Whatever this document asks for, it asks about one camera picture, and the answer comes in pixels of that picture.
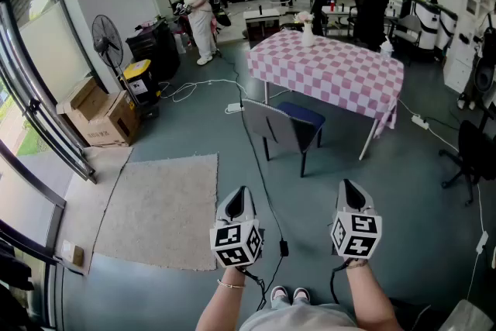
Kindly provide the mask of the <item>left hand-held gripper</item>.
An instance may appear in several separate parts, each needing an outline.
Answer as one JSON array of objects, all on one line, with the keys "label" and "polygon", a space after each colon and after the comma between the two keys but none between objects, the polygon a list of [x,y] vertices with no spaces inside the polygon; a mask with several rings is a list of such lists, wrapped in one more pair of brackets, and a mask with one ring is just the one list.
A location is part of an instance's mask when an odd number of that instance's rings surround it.
[{"label": "left hand-held gripper", "polygon": [[253,197],[247,186],[238,187],[219,204],[216,220],[233,221],[239,218],[245,221],[210,229],[211,251],[222,267],[250,266],[259,257],[263,237],[256,215]]}]

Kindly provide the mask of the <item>blue seat grey chair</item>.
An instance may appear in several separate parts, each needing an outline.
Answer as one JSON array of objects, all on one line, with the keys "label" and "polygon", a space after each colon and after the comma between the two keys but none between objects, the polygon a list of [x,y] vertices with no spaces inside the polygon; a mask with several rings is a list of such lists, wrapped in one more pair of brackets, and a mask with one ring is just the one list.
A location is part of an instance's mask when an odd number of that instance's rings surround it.
[{"label": "blue seat grey chair", "polygon": [[243,99],[242,107],[253,133],[262,137],[266,160],[270,160],[267,141],[301,155],[300,177],[305,174],[307,152],[312,144],[321,146],[326,118],[321,114],[291,102],[273,107],[253,99]]}]

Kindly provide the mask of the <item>person's left forearm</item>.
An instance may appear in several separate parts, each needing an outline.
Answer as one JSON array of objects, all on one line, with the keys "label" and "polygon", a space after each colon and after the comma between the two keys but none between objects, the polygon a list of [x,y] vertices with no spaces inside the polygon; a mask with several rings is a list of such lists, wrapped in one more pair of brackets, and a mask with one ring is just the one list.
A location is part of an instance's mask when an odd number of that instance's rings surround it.
[{"label": "person's left forearm", "polygon": [[234,267],[225,269],[214,295],[201,314],[195,331],[236,331],[246,276]]}]

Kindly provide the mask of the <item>black office chair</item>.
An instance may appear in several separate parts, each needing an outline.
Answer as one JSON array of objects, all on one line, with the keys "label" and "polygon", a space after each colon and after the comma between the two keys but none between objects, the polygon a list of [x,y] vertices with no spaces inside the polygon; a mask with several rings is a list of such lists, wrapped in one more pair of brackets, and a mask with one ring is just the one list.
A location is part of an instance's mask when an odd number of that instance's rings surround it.
[{"label": "black office chair", "polygon": [[378,51],[386,40],[384,15],[389,0],[355,0],[356,17],[353,22],[353,39]]},{"label": "black office chair", "polygon": [[464,176],[469,198],[465,206],[474,201],[473,186],[481,179],[496,180],[496,136],[489,137],[482,129],[468,120],[462,121],[458,133],[458,153],[452,154],[447,150],[440,150],[439,156],[446,156],[460,170],[448,181],[441,183],[442,188],[449,188],[458,178]]},{"label": "black office chair", "polygon": [[323,25],[325,24],[326,15],[322,8],[327,4],[327,0],[314,0],[311,14],[313,15],[312,32],[316,36],[324,36]]}]

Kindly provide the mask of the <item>grey folding chair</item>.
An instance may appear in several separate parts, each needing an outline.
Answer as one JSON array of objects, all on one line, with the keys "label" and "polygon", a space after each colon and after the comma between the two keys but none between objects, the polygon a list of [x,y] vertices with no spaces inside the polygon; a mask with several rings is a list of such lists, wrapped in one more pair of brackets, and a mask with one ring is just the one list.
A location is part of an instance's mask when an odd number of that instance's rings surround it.
[{"label": "grey folding chair", "polygon": [[419,48],[421,35],[422,24],[418,16],[407,15],[393,23],[390,38],[395,43],[402,40],[413,48]]}]

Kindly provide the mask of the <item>person's grey jeans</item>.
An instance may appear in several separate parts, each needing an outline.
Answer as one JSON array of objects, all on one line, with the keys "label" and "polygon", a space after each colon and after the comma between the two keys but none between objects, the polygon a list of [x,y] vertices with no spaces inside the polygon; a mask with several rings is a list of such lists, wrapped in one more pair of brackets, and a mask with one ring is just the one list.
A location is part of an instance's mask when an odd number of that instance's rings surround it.
[{"label": "person's grey jeans", "polygon": [[297,298],[293,302],[290,302],[288,297],[278,296],[271,301],[270,309],[271,310],[282,310],[282,309],[288,309],[288,308],[299,306],[299,305],[310,305],[310,304],[311,304],[311,302],[306,298]]}]

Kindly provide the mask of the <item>person's grey shirt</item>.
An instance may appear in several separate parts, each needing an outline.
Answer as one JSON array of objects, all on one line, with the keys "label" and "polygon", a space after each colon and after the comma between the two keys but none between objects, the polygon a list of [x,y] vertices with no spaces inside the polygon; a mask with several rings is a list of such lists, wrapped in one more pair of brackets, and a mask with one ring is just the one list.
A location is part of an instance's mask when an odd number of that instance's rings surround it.
[{"label": "person's grey shirt", "polygon": [[360,328],[340,305],[297,303],[259,311],[239,331],[360,331]]}]

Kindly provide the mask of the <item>brown cardboard box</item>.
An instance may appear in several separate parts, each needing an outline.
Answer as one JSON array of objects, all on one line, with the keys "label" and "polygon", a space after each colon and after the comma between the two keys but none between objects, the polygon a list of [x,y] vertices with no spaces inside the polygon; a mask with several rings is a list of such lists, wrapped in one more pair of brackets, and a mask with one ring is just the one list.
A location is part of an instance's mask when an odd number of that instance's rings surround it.
[{"label": "brown cardboard box", "polygon": [[92,147],[129,147],[140,125],[127,91],[106,98],[91,94],[68,116]]},{"label": "brown cardboard box", "polygon": [[104,105],[108,95],[97,85],[95,78],[79,81],[69,95],[57,104],[58,115],[74,115],[90,122]]}]

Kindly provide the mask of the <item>black toolbox with yellow lid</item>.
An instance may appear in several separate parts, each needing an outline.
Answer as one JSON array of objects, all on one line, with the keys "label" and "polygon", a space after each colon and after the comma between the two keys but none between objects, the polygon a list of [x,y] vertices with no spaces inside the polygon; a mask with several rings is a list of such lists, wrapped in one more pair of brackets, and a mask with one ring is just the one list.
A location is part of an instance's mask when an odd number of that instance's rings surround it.
[{"label": "black toolbox with yellow lid", "polygon": [[160,89],[151,60],[129,64],[123,71],[123,77],[137,105],[154,105],[158,102]]}]

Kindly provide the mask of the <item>white vase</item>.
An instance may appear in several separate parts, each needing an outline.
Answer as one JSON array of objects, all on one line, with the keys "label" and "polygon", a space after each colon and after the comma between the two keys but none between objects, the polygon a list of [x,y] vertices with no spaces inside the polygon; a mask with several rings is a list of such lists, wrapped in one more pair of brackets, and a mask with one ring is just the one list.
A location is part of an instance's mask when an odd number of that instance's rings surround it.
[{"label": "white vase", "polygon": [[312,32],[312,23],[305,22],[303,27],[303,33],[301,38],[301,45],[304,47],[312,47],[315,42],[315,36]]}]

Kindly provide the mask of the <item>small cardboard box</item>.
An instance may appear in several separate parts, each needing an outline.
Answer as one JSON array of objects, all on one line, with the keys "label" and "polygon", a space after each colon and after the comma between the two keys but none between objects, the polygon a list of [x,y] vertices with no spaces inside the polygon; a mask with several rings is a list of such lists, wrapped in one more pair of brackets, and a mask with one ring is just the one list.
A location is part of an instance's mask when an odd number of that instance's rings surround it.
[{"label": "small cardboard box", "polygon": [[64,240],[62,243],[61,256],[68,263],[77,267],[82,267],[84,264],[84,250],[68,240]]}]

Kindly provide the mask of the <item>black drawer cabinet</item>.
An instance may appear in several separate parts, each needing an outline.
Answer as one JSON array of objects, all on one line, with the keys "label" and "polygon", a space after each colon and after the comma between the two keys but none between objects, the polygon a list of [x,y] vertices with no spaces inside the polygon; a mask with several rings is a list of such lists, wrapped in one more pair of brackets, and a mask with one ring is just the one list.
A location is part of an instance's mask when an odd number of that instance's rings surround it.
[{"label": "black drawer cabinet", "polygon": [[176,74],[181,59],[174,34],[165,19],[142,28],[136,35],[127,38],[126,44],[135,62],[150,60],[152,72],[158,81],[167,81]]}]

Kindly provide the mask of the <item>white top low cabinet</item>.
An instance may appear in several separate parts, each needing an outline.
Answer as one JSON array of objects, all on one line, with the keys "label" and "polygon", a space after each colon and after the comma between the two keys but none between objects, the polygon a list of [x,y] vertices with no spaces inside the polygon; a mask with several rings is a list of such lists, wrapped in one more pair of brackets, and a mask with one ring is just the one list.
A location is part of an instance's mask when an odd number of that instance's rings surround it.
[{"label": "white top low cabinet", "polygon": [[243,13],[250,48],[280,31],[281,13],[277,9],[262,9]]}]

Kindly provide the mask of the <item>black standing fan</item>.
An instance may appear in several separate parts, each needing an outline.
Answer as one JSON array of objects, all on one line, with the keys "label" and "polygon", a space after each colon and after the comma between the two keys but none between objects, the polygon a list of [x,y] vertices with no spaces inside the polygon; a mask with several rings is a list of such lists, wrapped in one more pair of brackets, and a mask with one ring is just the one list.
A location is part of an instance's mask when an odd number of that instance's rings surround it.
[{"label": "black standing fan", "polygon": [[132,93],[129,82],[122,71],[123,46],[117,28],[112,20],[105,15],[99,14],[91,25],[91,34],[95,52],[101,60],[114,72],[117,80],[131,96],[133,105],[136,106],[136,97]]}]

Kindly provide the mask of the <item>black framed glass window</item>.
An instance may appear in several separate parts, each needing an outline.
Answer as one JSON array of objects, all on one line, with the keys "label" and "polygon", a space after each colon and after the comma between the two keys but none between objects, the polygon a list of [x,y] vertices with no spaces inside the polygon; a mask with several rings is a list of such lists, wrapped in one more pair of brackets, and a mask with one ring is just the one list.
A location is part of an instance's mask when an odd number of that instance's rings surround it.
[{"label": "black framed glass window", "polygon": [[94,73],[64,0],[0,0],[0,251],[22,268],[17,288],[0,267],[0,309],[14,299],[23,329],[65,331],[64,278],[74,271],[57,252],[65,196],[95,172],[56,107]]}]

